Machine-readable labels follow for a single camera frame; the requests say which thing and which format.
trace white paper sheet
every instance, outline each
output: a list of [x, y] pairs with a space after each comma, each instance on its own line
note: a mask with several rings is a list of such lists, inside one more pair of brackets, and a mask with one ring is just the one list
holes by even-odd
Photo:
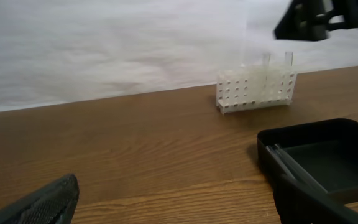
[[263, 52], [301, 71], [358, 65], [358, 30], [276, 41], [287, 0], [0, 0], [0, 111], [207, 85]]

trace brown tabletop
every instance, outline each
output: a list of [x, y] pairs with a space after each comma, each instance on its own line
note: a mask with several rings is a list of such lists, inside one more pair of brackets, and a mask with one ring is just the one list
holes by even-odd
[[299, 75], [293, 100], [223, 116], [201, 86], [2, 112], [0, 208], [74, 173], [72, 223], [280, 223], [256, 134], [358, 121], [358, 67]]

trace black tray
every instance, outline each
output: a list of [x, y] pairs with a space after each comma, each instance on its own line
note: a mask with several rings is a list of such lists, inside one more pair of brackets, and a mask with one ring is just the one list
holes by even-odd
[[358, 122], [332, 119], [261, 131], [259, 165], [274, 189], [282, 175], [331, 200], [358, 202]]

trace white backdrop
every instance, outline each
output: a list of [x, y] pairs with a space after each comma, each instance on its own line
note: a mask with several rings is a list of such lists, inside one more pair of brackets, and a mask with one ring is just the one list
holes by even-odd
[[0, 111], [206, 85], [262, 52], [301, 71], [358, 65], [358, 30], [273, 39], [288, 0], [0, 0]]

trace wood grain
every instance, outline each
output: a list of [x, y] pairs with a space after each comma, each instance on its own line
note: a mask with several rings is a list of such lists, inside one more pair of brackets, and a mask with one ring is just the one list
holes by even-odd
[[215, 87], [0, 113], [0, 208], [66, 173], [73, 223], [279, 223], [256, 166], [263, 129], [358, 121], [358, 67], [298, 76], [291, 106], [222, 116]]

